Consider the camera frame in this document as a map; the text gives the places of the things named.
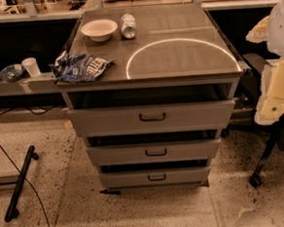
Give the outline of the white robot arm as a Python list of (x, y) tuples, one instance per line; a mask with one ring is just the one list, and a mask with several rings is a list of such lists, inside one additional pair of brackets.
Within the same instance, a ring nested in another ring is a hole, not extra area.
[(279, 0), (270, 14), (261, 19), (246, 36), (254, 43), (266, 42), (268, 50), (280, 60), (266, 64), (262, 71), (255, 121), (262, 126), (271, 125), (284, 114), (284, 0)]

